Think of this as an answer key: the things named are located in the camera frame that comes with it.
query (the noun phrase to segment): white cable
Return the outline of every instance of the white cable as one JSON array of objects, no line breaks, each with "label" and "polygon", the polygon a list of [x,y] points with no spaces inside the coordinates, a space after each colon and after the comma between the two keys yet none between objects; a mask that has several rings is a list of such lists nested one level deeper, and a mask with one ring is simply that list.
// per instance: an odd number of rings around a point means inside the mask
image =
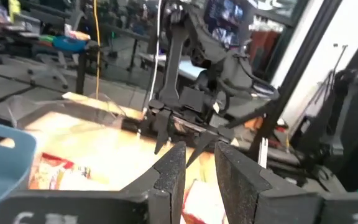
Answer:
[{"label": "white cable", "polygon": [[158,56],[160,52],[160,21],[161,21],[161,2],[162,0],[158,0],[158,9],[157,9],[157,44],[155,45],[155,54],[154,54],[154,72],[153,72],[153,82],[152,88],[150,90],[149,101],[153,98],[155,79],[157,77],[158,70]]}]

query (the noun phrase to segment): red and white package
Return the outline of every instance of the red and white package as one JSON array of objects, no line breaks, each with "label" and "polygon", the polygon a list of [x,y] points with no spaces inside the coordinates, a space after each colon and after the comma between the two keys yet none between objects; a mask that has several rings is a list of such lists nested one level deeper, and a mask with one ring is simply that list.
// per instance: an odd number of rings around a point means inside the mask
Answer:
[{"label": "red and white package", "polygon": [[222,224],[225,212],[218,185],[195,180],[185,195],[183,215],[194,224]]},{"label": "red and white package", "polygon": [[90,168],[47,153],[36,158],[29,188],[34,190],[109,190],[107,185],[91,180]]}]

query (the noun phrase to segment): computer monitor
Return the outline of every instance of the computer monitor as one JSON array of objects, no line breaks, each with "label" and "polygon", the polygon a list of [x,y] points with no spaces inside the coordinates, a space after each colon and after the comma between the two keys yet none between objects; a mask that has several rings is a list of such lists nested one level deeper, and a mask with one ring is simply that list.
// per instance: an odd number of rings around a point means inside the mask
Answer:
[{"label": "computer monitor", "polygon": [[224,45],[242,45],[249,37],[257,1],[209,0],[204,10],[208,32]]}]

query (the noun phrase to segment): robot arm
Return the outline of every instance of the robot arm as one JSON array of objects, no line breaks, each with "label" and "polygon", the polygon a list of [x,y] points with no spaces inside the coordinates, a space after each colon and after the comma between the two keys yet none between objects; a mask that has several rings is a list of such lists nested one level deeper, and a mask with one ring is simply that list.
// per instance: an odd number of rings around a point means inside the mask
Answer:
[{"label": "robot arm", "polygon": [[[200,141],[194,156],[189,161],[188,165],[190,165],[211,141],[231,142],[233,139],[234,133],[231,130],[234,127],[233,123],[219,128],[209,125],[216,97],[220,91],[226,94],[227,99],[223,111],[228,109],[229,99],[232,96],[251,99],[255,94],[263,93],[264,96],[274,100],[278,98],[278,91],[253,76],[248,56],[242,45],[233,48],[208,31],[201,9],[182,2],[172,5],[172,8],[163,22],[170,42],[163,87],[149,103],[148,119],[144,123],[144,128],[151,127],[158,132],[155,153],[159,152],[170,137],[169,133],[173,132],[172,123],[180,122],[186,128],[192,129],[194,134],[200,137]],[[249,23],[248,18],[253,18],[254,14],[251,10],[247,12],[249,14],[245,22]],[[242,22],[242,26],[245,25],[248,27],[249,24]],[[246,40],[242,37],[249,35],[239,32],[239,36],[241,36],[239,42],[243,43]],[[179,94],[177,80],[182,54],[190,55],[193,65],[206,70],[200,73],[193,86],[184,87]],[[244,117],[253,119],[262,116],[266,108]]]}]

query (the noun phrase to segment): snack bag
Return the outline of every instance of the snack bag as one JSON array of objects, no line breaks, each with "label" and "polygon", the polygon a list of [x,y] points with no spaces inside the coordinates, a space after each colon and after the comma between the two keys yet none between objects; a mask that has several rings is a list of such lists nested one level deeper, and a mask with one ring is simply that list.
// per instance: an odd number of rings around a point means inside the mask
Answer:
[{"label": "snack bag", "polygon": [[108,186],[90,180],[90,168],[41,153],[30,175],[33,190],[108,190]]}]

